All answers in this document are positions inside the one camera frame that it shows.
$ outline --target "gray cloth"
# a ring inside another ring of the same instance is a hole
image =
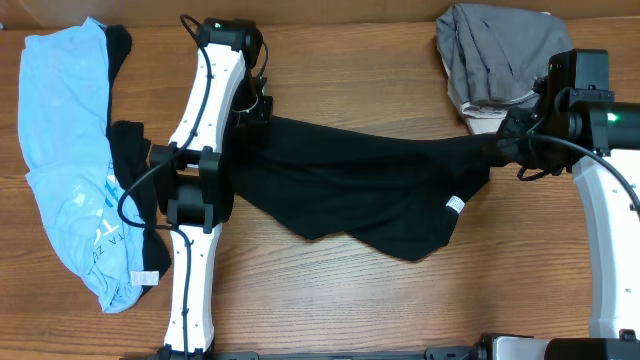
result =
[[[458,4],[438,18],[438,50],[462,103],[509,105],[535,96],[552,55],[572,49],[561,19],[535,11]]]

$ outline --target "cable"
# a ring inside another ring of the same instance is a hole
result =
[[[540,172],[535,173],[533,175],[524,177],[524,173],[529,169],[527,169],[526,167],[523,166],[523,167],[520,168],[520,171],[518,171],[518,179],[520,181],[535,181],[535,180],[538,180],[538,179],[542,179],[543,177],[545,177],[545,176],[547,176],[547,175],[549,175],[549,174],[551,174],[551,173],[553,173],[553,172],[555,172],[557,170],[560,170],[563,167],[564,166],[561,166],[560,168],[557,168],[557,169],[543,170],[543,171],[540,171]]]
[[[269,61],[269,47],[265,41],[262,41],[262,45],[264,45],[264,62],[262,63],[262,68],[260,68],[260,72],[258,72],[257,78],[262,80],[262,75],[264,74],[264,70],[267,68],[267,61]]]
[[[197,133],[198,126],[200,125],[200,120],[202,119],[202,114],[204,113],[204,109],[205,109],[205,107],[207,105],[207,99],[209,98],[209,91],[210,91],[210,88],[211,88],[211,79],[212,79],[211,62],[209,61],[209,56],[207,55],[207,52],[205,51],[204,47],[202,46],[202,44],[200,44],[196,34],[193,32],[193,30],[191,30],[191,28],[189,27],[189,24],[186,22],[185,19],[189,20],[190,22],[192,22],[197,27],[200,27],[201,25],[197,20],[195,20],[194,18],[192,18],[191,16],[189,16],[187,14],[180,15],[180,22],[185,27],[185,29],[187,29],[187,32],[189,32],[189,35],[191,35],[191,37],[195,41],[196,46],[198,47],[198,49],[202,53],[202,56],[204,57],[205,64],[207,65],[207,85],[206,85],[205,90],[204,90],[204,96],[203,96],[203,99],[202,99],[202,103],[200,105],[200,110],[198,111],[198,115],[196,116],[195,122],[193,124],[193,127],[191,128],[191,131],[189,132],[189,136],[187,137],[187,140],[173,154],[173,156],[171,156],[169,159],[163,161],[162,163],[154,166],[153,168],[149,169],[144,175],[142,175],[140,178],[138,178],[138,180],[136,180],[133,183],[133,185],[131,185],[131,187],[129,187],[129,189],[127,189],[127,191],[125,191],[124,194],[120,197],[120,200],[118,201],[118,215],[120,216],[122,221],[125,224],[129,225],[129,226],[136,227],[136,228],[141,228],[141,229],[148,229],[148,230],[170,230],[170,231],[174,231],[178,235],[182,236],[182,238],[184,239],[184,246],[185,246],[186,251],[187,251],[187,254],[186,254],[187,255],[187,275],[186,275],[186,279],[185,279],[185,282],[184,282],[184,296],[183,296],[183,299],[182,299],[182,331],[183,331],[184,358],[185,358],[185,360],[188,360],[189,359],[189,346],[188,346],[188,333],[187,333],[187,313],[188,313],[189,309],[187,308],[187,300],[188,300],[188,296],[189,296],[189,279],[191,277],[191,244],[192,244],[192,242],[189,240],[189,237],[187,236],[187,234],[185,234],[182,230],[180,230],[178,228],[178,226],[176,226],[176,225],[169,226],[169,225],[157,225],[157,224],[149,225],[149,224],[136,223],[136,222],[133,222],[133,221],[129,220],[124,215],[124,212],[123,212],[124,201],[131,195],[133,190],[136,189],[137,187],[139,187],[140,184],[142,184],[145,180],[149,179],[155,172],[158,171],[158,169],[162,168],[163,166],[167,165],[168,163],[170,163],[171,161],[173,161],[174,159],[176,159],[177,157],[182,155],[182,153],[184,153],[184,151],[187,149],[187,147],[189,147],[189,145],[193,141],[193,138],[196,137],[197,134],[198,134]]]
[[[604,160],[600,156],[598,156],[598,155],[594,154],[593,152],[583,148],[580,145],[576,145],[576,144],[574,144],[574,143],[572,143],[570,141],[567,141],[567,140],[564,140],[564,139],[560,139],[560,138],[557,138],[557,137],[554,137],[554,136],[525,134],[525,135],[517,136],[517,138],[519,138],[519,139],[532,139],[532,140],[537,140],[537,141],[541,141],[541,142],[561,145],[566,149],[572,150],[574,152],[580,153],[581,155],[588,156],[588,157],[592,158],[593,160],[595,160],[595,162],[597,162],[598,164],[602,165],[602,167],[607,169],[607,171],[609,171],[611,173],[611,175],[613,175],[616,178],[616,180],[618,180],[620,185],[622,185],[624,190],[629,195],[629,198],[631,198],[631,203],[633,205],[633,209],[632,210],[634,210],[638,214],[638,218],[640,219],[640,199],[638,199],[638,195],[633,190],[633,187],[624,178],[624,176],[622,176],[622,174],[620,174],[620,172],[618,170],[616,170],[615,167],[613,167],[613,165],[609,164],[606,160]]]

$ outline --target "black cloth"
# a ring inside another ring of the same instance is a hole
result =
[[[109,145],[113,157],[113,170],[123,189],[128,189],[133,183],[149,170],[147,154],[151,141],[143,136],[144,125],[128,121],[117,121],[111,126]],[[134,189],[131,198],[138,207],[140,218],[147,225],[157,223],[157,199],[153,184],[153,177],[149,177],[140,187]],[[142,261],[144,271],[158,271],[162,277],[169,266],[171,257],[164,241],[155,230],[145,229],[142,242]],[[151,286],[142,287],[142,295]]]
[[[107,38],[107,56],[109,57],[109,105],[107,107],[107,137],[111,128],[111,91],[116,75],[131,52],[131,35],[122,25],[108,26],[104,34]]]
[[[107,53],[109,57],[109,108],[107,111],[107,138],[111,147],[113,170],[118,183],[128,189],[142,176],[147,166],[147,154],[151,141],[144,138],[144,125],[128,121],[118,121],[111,126],[111,89],[118,71],[131,51],[131,35],[122,25],[109,26],[105,30]],[[153,178],[149,178],[131,193],[131,198],[138,207],[140,218],[147,225],[157,222],[156,191]],[[144,271],[158,271],[162,277],[169,266],[171,257],[164,241],[155,230],[145,229],[143,232],[142,261]],[[152,287],[143,286],[142,295]]]
[[[503,166],[482,147],[494,135],[435,141],[384,138],[274,117],[262,146],[234,144],[234,191],[306,239],[346,232],[416,261],[445,246],[458,213]]]

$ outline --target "wooden table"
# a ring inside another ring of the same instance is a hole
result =
[[[574,46],[609,50],[617,99],[640,102],[640,20],[568,26]],[[446,95],[434,23],[261,30],[275,114],[407,139],[467,134]],[[43,231],[16,134],[27,34],[0,32],[0,358],[155,352],[169,319],[172,271],[132,309],[102,314]],[[184,111],[195,48],[181,27],[131,34],[113,119],[144,122],[147,136],[164,144]],[[307,242],[237,199],[216,257],[216,349],[420,350],[470,344],[481,332],[587,336],[591,271],[577,190],[566,174],[522,183],[516,170],[492,170],[450,245],[418,263],[345,235]]]

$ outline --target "white label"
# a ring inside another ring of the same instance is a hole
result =
[[[464,208],[464,201],[460,200],[459,197],[453,195],[449,201],[447,201],[447,206],[455,210],[458,214]]]
[[[157,271],[132,271],[131,285],[156,286],[160,281],[160,273]]]

